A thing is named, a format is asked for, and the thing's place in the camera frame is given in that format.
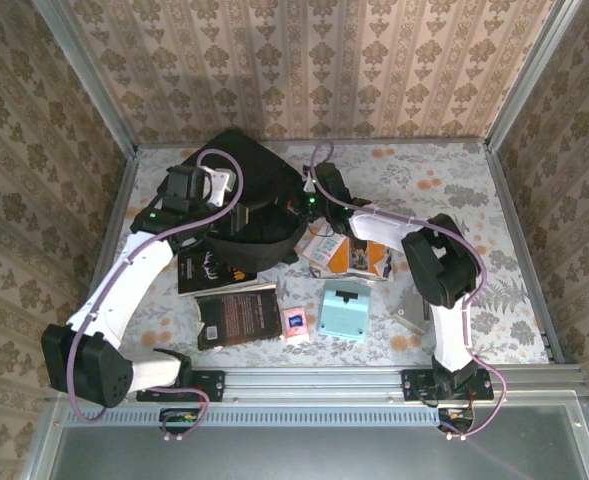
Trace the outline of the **black backpack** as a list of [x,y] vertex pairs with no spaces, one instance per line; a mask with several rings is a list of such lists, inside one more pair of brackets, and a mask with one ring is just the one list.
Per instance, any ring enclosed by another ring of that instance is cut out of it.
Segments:
[[[293,167],[236,130],[217,135],[179,165],[229,169],[236,174],[236,183],[218,213],[169,236],[174,250],[195,239],[224,263],[248,273],[297,260],[294,247],[306,226],[275,204],[276,190],[284,184],[277,176],[300,175]],[[248,207],[250,217],[242,230],[231,234],[230,211],[235,206]]]

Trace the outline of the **black book gold antler print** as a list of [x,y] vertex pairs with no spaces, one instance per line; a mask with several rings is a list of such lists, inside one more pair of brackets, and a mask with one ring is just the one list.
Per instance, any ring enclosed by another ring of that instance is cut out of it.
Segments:
[[238,270],[220,261],[207,249],[183,249],[178,253],[178,294],[186,297],[238,293],[274,287],[256,273]]

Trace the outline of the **orange paperback book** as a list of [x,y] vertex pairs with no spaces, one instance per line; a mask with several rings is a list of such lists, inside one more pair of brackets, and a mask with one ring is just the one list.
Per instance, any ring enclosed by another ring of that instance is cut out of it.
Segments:
[[344,235],[315,236],[303,249],[313,277],[388,281],[393,278],[392,253],[373,241]]

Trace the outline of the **dark brown barcode book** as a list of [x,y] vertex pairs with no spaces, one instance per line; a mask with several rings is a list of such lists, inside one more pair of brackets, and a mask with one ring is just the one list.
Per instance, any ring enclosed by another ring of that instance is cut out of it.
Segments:
[[276,286],[198,297],[199,351],[282,336]]

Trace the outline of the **pink tissue packet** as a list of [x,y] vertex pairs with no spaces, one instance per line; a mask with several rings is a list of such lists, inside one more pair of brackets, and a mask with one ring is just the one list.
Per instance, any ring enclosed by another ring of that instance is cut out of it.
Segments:
[[309,340],[309,327],[305,310],[302,307],[286,309],[283,312],[285,340],[288,344],[298,344]]

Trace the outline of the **light blue calculator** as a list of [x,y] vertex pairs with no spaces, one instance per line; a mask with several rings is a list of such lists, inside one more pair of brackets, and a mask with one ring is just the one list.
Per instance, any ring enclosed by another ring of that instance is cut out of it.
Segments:
[[362,283],[328,280],[324,285],[317,331],[321,335],[361,341],[366,338],[371,289]]

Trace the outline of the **metal triangular set square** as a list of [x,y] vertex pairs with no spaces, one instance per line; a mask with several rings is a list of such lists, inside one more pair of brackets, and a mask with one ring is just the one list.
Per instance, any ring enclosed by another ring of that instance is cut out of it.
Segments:
[[430,305],[415,287],[403,292],[391,313],[401,325],[418,336],[425,335],[432,322]]

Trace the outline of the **small black controller board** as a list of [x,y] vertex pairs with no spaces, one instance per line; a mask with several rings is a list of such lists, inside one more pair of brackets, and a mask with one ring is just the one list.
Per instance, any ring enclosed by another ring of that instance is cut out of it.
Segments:
[[199,408],[162,408],[159,412],[160,429],[170,436],[183,436],[199,417]]
[[448,434],[465,435],[474,423],[474,409],[465,408],[439,408],[439,425],[437,428]]

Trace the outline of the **left aluminium side rail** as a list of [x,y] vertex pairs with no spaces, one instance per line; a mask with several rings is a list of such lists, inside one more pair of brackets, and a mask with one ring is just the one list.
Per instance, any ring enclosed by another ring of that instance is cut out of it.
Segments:
[[122,179],[107,223],[88,298],[67,322],[73,332],[77,332],[83,325],[85,318],[90,313],[94,296],[98,294],[99,287],[108,275],[114,259],[118,256],[118,242],[138,170],[138,150],[138,146],[135,145],[133,152],[126,156]]

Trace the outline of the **aluminium side rail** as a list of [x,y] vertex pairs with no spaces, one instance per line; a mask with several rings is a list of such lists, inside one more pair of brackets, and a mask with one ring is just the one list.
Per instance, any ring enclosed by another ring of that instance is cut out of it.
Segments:
[[107,223],[88,298],[67,322],[73,332],[77,332],[83,325],[85,318],[90,313],[94,296],[98,294],[99,287],[108,275],[114,259],[118,256],[118,242],[138,170],[138,150],[138,146],[135,145],[133,152],[126,156],[122,179]]
[[535,271],[526,238],[498,154],[490,150],[485,143],[483,143],[482,146],[496,188],[496,193],[503,210],[506,225],[510,233],[515,255],[519,262],[523,280],[529,295],[530,304],[535,319],[537,320],[537,324],[539,325],[541,336],[546,345],[548,358],[551,363],[565,364],[566,359],[558,335],[555,331],[549,309],[545,302],[542,288]]

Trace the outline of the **thin aluminium wall rail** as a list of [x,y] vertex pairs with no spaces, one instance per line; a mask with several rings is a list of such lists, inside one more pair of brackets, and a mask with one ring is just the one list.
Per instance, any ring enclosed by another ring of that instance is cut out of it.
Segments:
[[[329,139],[312,139],[312,140],[257,140],[258,143],[266,147],[293,147],[293,146],[316,146],[324,142],[329,142]],[[182,143],[158,143],[137,145],[138,150],[146,149],[199,149],[203,147],[205,142],[182,142]],[[339,145],[408,145],[408,144],[485,144],[486,140],[481,137],[420,137],[420,138],[362,138],[362,139],[334,139],[331,140],[334,146]]]

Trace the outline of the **left aluminium corner post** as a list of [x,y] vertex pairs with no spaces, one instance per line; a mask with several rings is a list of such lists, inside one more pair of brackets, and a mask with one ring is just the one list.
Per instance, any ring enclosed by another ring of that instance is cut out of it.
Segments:
[[113,96],[101,78],[98,64],[92,59],[87,42],[80,29],[74,25],[72,15],[66,10],[63,0],[32,0],[49,30],[58,42],[66,59],[100,113],[113,139],[125,159],[135,158],[137,142],[131,129],[121,116]]

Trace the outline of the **aluminium frame rail with bases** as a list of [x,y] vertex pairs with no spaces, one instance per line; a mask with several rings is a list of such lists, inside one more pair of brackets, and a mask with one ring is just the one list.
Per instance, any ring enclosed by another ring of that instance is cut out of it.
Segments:
[[[295,398],[307,399],[311,402],[331,398],[350,400],[370,398],[374,401],[387,397],[404,399],[401,371],[405,369],[393,367],[227,369],[222,370],[225,372],[225,390],[221,402],[285,401]],[[146,390],[171,393],[170,387],[177,380],[189,380],[193,370],[212,369],[194,369],[186,366],[171,382],[138,375],[131,382],[130,393],[136,395]],[[502,392],[573,391],[579,398],[589,396],[589,389],[576,365],[501,365],[497,370],[496,374],[488,371],[495,395],[493,400],[498,399]]]

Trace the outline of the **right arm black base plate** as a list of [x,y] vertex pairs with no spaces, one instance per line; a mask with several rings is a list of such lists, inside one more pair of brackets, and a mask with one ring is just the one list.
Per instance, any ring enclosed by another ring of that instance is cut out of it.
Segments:
[[462,385],[454,387],[439,378],[432,369],[405,369],[401,371],[403,395],[406,401],[490,401],[495,398],[489,372],[476,373]]

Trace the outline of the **right aluminium corner post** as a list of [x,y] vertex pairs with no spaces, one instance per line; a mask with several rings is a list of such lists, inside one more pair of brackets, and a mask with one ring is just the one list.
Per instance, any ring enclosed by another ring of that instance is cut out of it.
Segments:
[[498,150],[514,125],[581,3],[582,0],[554,0],[539,35],[486,135],[485,144],[490,153]]

